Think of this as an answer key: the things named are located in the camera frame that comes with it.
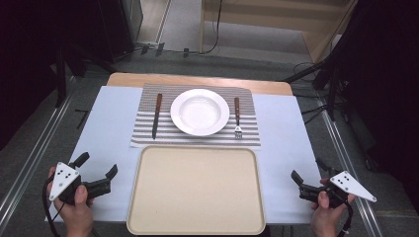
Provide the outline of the black cabinet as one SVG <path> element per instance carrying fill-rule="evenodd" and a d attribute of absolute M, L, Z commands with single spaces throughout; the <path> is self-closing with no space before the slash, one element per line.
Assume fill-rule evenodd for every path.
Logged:
<path fill-rule="evenodd" d="M 98 0 L 104 23 L 105 58 L 115 62 L 133 52 L 143 14 L 140 0 Z"/>

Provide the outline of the person's right hand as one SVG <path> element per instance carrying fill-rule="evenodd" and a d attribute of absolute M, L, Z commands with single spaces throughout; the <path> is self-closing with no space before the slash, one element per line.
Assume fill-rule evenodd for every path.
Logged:
<path fill-rule="evenodd" d="M 312 205 L 311 230 L 315 237 L 336 237 L 336 226 L 347 206 L 341 204 L 336 208 L 329 206 L 329 196 L 320 192 L 317 203 Z"/>

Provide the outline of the person's left hand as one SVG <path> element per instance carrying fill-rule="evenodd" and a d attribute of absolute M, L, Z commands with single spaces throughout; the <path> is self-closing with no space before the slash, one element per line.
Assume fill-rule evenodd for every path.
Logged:
<path fill-rule="evenodd" d="M 57 198 L 53 205 L 59 211 L 59 216 L 64 221 L 66 237 L 90 237 L 93 230 L 93 212 L 87 200 L 87 189 L 80 185 L 74 193 L 74 204 L 67 205 Z"/>

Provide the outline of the wooden-handled knife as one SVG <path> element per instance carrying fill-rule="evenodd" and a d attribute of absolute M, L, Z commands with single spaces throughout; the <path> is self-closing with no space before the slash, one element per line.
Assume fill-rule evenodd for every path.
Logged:
<path fill-rule="evenodd" d="M 161 108 L 161 103 L 162 103 L 162 97 L 163 96 L 162 96 L 161 93 L 157 94 L 155 113 L 154 113 L 154 119 L 153 119 L 153 127 L 152 127 L 152 139 L 155 139 L 156 134 L 157 134 L 157 127 L 158 127 L 159 113 L 160 113 L 160 108 Z"/>

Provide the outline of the metal floor rail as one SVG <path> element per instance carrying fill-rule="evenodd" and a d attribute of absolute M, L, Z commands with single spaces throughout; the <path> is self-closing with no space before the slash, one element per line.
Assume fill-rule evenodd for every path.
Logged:
<path fill-rule="evenodd" d="M 58 108 L 55 106 L 57 92 L 49 94 L 11 141 L 0 150 L 0 236 L 37 169 L 79 82 L 74 76 L 67 80 L 67 96 Z"/>
<path fill-rule="evenodd" d="M 329 136 L 331 137 L 332 143 L 337 152 L 337 157 L 339 159 L 341 167 L 343 168 L 344 171 L 348 171 L 354 178 L 360 181 L 360 178 L 355 170 L 353 162 L 351 161 L 351 156 L 348 153 L 347 147 L 344 144 L 344 141 L 341 137 L 341 134 L 337 127 L 336 122 L 333 121 L 326 112 L 322 113 L 322 117 L 327 127 Z M 377 222 L 377 217 L 372 207 L 372 202 L 368 201 L 365 198 L 357 197 L 355 199 L 355 204 L 356 204 L 358 213 L 360 214 L 364 222 L 368 236 L 369 237 L 383 237 L 382 231 Z"/>

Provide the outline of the dark curtain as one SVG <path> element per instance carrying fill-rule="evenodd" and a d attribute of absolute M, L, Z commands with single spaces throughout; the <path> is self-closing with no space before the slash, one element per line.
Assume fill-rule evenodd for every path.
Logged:
<path fill-rule="evenodd" d="M 358 0 L 341 43 L 344 95 L 374 139 L 367 154 L 419 214 L 419 0 Z"/>
<path fill-rule="evenodd" d="M 0 0 L 0 150 L 56 89 L 56 50 L 78 0 Z"/>

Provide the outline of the black metal stand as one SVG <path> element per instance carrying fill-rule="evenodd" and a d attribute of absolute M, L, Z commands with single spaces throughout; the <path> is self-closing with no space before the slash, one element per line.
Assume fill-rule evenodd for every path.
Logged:
<path fill-rule="evenodd" d="M 62 40 L 56 50 L 56 89 L 57 100 L 55 106 L 59 108 L 66 98 L 66 74 L 65 68 L 69 67 L 75 76 L 83 76 L 86 66 L 78 52 L 77 46 L 68 40 Z"/>

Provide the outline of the black tripod stand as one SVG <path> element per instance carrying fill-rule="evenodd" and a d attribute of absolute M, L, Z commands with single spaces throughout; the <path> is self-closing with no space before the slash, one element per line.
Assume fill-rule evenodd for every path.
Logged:
<path fill-rule="evenodd" d="M 303 69 L 293 76 L 283 79 L 283 82 L 290 84 L 307 76 L 308 74 L 318 72 L 314 81 L 312 82 L 312 87 L 314 90 L 320 90 L 323 89 L 326 84 L 329 84 L 329 94 L 326 100 L 326 112 L 332 121 L 335 120 L 334 109 L 339 79 L 337 61 L 344 47 L 344 44 L 345 39 L 344 37 L 341 37 L 337 41 L 335 47 L 331 50 L 330 54 L 327 55 L 323 60 L 314 63 L 310 67 Z"/>

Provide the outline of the white deep plate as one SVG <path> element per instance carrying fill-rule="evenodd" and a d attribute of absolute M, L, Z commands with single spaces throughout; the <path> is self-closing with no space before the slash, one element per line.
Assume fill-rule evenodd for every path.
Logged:
<path fill-rule="evenodd" d="M 226 100 L 218 93 L 192 89 L 175 98 L 170 116 L 181 131 L 194 136 L 208 136 L 227 125 L 230 110 Z"/>

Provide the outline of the wooden-handled fork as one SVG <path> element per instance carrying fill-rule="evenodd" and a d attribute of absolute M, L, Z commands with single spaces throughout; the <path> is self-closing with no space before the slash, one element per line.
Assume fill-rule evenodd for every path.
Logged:
<path fill-rule="evenodd" d="M 240 126 L 240 101 L 239 98 L 234 98 L 234 111 L 235 111 L 235 139 L 242 139 L 242 129 Z"/>

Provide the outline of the beige plastic tray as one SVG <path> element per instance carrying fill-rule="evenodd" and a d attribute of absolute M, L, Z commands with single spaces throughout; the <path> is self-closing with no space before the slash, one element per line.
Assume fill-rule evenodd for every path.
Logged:
<path fill-rule="evenodd" d="M 266 221 L 247 148 L 149 146 L 139 158 L 126 227 L 134 235 L 258 235 Z"/>

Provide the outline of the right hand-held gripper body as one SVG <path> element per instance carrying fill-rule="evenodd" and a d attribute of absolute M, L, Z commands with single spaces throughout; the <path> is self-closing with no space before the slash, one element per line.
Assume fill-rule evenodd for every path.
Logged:
<path fill-rule="evenodd" d="M 348 195 L 376 202 L 373 196 L 363 185 L 361 185 L 349 172 L 343 171 L 331 177 L 322 187 L 314 187 L 303 182 L 302 177 L 298 177 L 299 197 L 317 202 L 320 192 L 326 192 L 329 196 L 329 206 L 336 208 L 348 200 Z"/>

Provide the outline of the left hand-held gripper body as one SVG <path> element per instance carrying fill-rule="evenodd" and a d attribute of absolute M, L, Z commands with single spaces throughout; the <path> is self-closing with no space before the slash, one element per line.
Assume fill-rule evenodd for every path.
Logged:
<path fill-rule="evenodd" d="M 54 201 L 58 198 L 66 204 L 74 205 L 76 190 L 81 185 L 87 189 L 87 199 L 109 194 L 111 192 L 111 174 L 108 173 L 104 179 L 99 181 L 82 182 L 78 171 L 69 165 L 58 162 L 48 199 Z"/>

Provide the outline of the striped woven placemat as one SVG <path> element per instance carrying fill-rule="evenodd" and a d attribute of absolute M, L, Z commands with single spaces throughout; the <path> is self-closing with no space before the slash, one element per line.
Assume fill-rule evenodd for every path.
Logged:
<path fill-rule="evenodd" d="M 192 89 L 208 89 L 221 95 L 230 110 L 227 125 L 219 132 L 208 136 L 194 136 L 181 131 L 171 120 L 170 108 L 177 96 Z M 152 139 L 152 127 L 157 94 L 162 94 L 156 138 Z M 242 139 L 235 139 L 234 98 L 240 101 L 240 126 Z M 144 86 L 139 101 L 138 111 L 133 126 L 130 145 L 182 145 L 182 146 L 218 146 L 248 147 L 261 145 L 259 128 L 253 103 L 252 93 L 248 89 L 237 87 L 214 87 L 193 85 L 147 84 Z"/>

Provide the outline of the black L-shaped bar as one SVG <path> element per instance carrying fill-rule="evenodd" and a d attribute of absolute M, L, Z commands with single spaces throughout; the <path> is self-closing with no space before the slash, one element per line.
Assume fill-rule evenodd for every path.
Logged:
<path fill-rule="evenodd" d="M 87 117 L 89 116 L 90 111 L 88 110 L 80 110 L 80 109 L 75 109 L 74 110 L 75 113 L 79 113 L 82 115 L 81 120 L 79 121 L 79 123 L 77 124 L 76 128 L 80 129 L 81 126 L 84 124 L 84 122 L 86 121 Z"/>

